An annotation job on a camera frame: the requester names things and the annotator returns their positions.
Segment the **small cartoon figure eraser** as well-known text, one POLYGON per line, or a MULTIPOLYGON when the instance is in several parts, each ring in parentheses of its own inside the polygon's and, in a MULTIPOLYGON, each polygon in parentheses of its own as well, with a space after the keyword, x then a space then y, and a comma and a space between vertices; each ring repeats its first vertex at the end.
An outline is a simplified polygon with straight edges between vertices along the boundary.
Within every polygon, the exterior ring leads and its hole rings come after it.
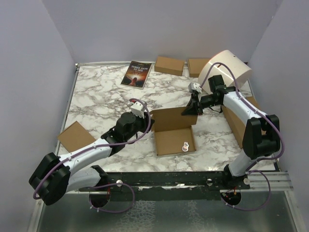
POLYGON ((189 151, 189 143, 188 142, 184 142, 183 143, 182 151, 183 152, 188 152, 189 151))

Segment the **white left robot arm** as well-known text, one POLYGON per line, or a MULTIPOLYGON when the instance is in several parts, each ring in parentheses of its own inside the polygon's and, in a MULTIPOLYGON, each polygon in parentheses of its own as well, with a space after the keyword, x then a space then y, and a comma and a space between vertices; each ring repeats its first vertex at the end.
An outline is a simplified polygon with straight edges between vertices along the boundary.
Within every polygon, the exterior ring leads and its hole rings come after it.
POLYGON ((88 171, 90 178, 86 183, 77 183, 78 176, 84 177, 82 168, 108 158, 121 151, 127 144, 138 141, 137 133, 146 135, 154 123, 155 120, 149 113, 144 113, 143 117, 123 113, 115 126, 93 143, 62 156, 56 156, 53 152, 45 155, 28 181, 34 189, 33 198, 42 199, 46 205, 52 205, 68 191, 84 187, 103 190, 107 179, 94 168, 88 171))

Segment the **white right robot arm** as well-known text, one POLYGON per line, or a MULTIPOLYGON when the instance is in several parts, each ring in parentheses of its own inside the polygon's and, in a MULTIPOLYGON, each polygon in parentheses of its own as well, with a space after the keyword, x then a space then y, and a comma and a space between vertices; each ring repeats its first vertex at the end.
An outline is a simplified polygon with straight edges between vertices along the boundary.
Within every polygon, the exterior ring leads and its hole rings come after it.
POLYGON ((209 78, 208 83, 211 94, 206 96, 200 96, 200 84, 189 84, 191 98, 182 115, 200 116, 205 108, 220 105, 230 109, 244 124, 242 151, 233 162, 224 167, 222 174, 222 185, 233 189, 257 162, 268 159, 280 149, 280 122, 276 115, 259 111, 236 87, 227 87, 221 75, 209 78))

